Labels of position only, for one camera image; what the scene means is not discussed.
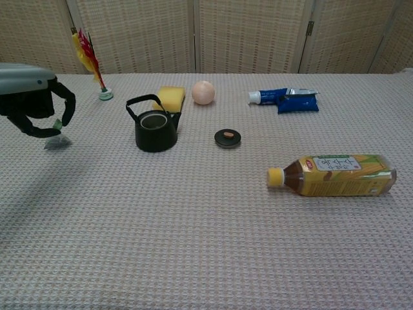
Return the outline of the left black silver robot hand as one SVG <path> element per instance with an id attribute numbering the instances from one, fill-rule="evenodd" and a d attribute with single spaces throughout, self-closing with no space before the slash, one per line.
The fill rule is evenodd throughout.
<path id="1" fill-rule="evenodd" d="M 11 121 L 21 132 L 35 138 L 60 135 L 55 128 L 41 129 L 31 118 L 53 116 L 52 94 L 65 101 L 62 126 L 67 126 L 76 110 L 76 96 L 47 68 L 24 63 L 1 63 L 1 115 Z"/>

